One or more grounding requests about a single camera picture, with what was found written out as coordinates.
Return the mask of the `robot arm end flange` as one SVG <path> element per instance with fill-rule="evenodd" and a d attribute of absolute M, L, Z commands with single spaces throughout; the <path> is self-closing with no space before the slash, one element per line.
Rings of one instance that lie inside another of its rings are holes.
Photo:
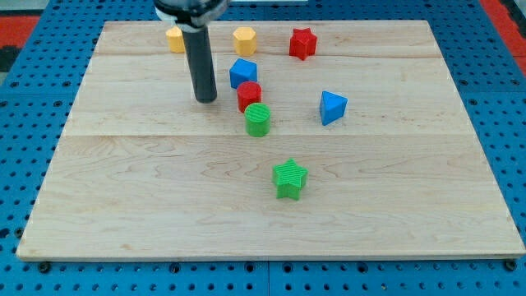
<path fill-rule="evenodd" d="M 183 30 L 200 29 L 220 18 L 229 0 L 154 0 L 160 20 L 182 26 Z"/>

